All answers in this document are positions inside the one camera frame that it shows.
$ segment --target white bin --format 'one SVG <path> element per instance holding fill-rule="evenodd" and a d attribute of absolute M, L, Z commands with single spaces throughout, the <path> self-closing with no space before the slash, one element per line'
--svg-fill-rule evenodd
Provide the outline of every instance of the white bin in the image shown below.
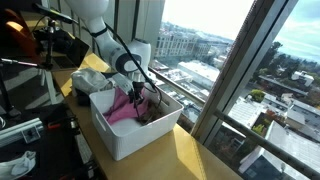
<path fill-rule="evenodd" d="M 135 119 L 127 118 L 110 125 L 102 115 L 113 105 L 115 89 L 90 95 L 92 120 L 104 144 L 113 158 L 118 161 L 171 131 L 176 124 L 183 106 L 165 92 L 162 93 L 162 118 L 145 126 Z M 145 90 L 145 96 L 158 103 L 158 95 Z"/>

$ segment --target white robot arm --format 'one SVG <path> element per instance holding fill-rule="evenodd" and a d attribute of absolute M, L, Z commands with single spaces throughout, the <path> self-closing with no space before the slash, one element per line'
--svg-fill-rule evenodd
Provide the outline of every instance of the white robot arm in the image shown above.
<path fill-rule="evenodd" d="M 97 42 L 103 60 L 108 63 L 117 73 L 113 79 L 128 95 L 135 93 L 140 97 L 144 75 L 138 69 L 122 45 L 116 42 L 107 31 L 103 15 L 107 10 L 109 0 L 65 0 L 72 11 L 84 22 Z M 151 46 L 149 43 L 134 39 L 127 45 L 132 56 L 140 65 L 142 71 L 148 71 Z"/>

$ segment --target pink cloth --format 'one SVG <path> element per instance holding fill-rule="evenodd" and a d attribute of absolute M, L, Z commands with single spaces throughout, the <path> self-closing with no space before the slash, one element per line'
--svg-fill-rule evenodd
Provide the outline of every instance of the pink cloth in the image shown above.
<path fill-rule="evenodd" d="M 148 100 L 144 97 L 141 104 L 138 105 L 139 115 L 143 115 L 148 110 Z M 105 113 L 104 118 L 107 122 L 112 125 L 117 121 L 125 118 L 136 118 L 138 117 L 137 111 L 134 108 L 134 103 L 130 103 L 129 96 L 126 95 L 120 88 L 115 89 L 115 99 L 113 106 Z"/>

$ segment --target wire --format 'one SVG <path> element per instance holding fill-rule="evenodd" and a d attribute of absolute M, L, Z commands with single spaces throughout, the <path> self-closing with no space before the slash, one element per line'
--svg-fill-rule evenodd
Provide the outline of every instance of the wire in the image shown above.
<path fill-rule="evenodd" d="M 133 104 L 134 104 L 134 108 L 136 109 L 136 112 L 137 112 L 137 116 L 138 116 L 138 120 L 140 120 L 140 114 L 139 114 L 139 111 L 138 111 L 138 105 L 137 105 L 137 102 L 136 102 L 136 93 L 134 92 L 134 90 L 132 89 L 133 91 Z"/>
<path fill-rule="evenodd" d="M 147 88 L 146 86 L 144 86 L 144 88 L 146 88 L 146 90 L 152 92 L 152 93 L 158 93 L 157 91 L 151 91 L 151 89 Z"/>
<path fill-rule="evenodd" d="M 151 85 L 151 87 L 156 90 L 158 89 L 159 92 L 159 103 L 158 103 L 158 107 L 160 107 L 160 103 L 162 101 L 162 94 L 161 91 L 159 90 L 159 88 L 150 80 L 150 78 L 146 75 L 146 73 L 142 70 L 141 66 L 139 65 L 139 63 L 137 62 L 137 60 L 132 56 L 130 50 L 128 49 L 127 45 L 123 42 L 122 38 L 107 24 L 105 23 L 105 25 L 107 26 L 107 28 L 119 39 L 121 45 L 123 46 L 123 48 L 126 50 L 126 52 L 128 53 L 128 55 L 130 56 L 130 58 L 132 59 L 132 61 L 134 62 L 134 64 L 137 66 L 137 68 L 139 69 L 139 71 L 141 72 L 141 74 L 144 76 L 144 78 L 146 79 L 146 81 Z"/>
<path fill-rule="evenodd" d="M 37 24 L 34 26 L 34 28 L 32 29 L 31 32 L 34 32 L 34 31 L 36 30 L 38 24 L 40 23 L 40 21 L 41 21 L 44 17 L 46 17 L 46 16 L 42 16 L 42 17 L 38 20 Z"/>

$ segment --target wooden table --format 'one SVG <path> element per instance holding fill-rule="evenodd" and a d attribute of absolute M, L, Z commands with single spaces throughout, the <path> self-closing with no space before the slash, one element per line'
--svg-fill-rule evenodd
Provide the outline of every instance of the wooden table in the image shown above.
<path fill-rule="evenodd" d="M 110 71 L 95 54 L 88 53 L 81 68 Z M 95 129 L 89 107 L 80 107 L 71 94 L 73 71 L 53 72 L 66 103 L 77 116 L 80 129 L 100 169 L 108 179 L 241 179 L 216 156 L 176 125 L 151 144 L 120 161 L 114 161 Z"/>

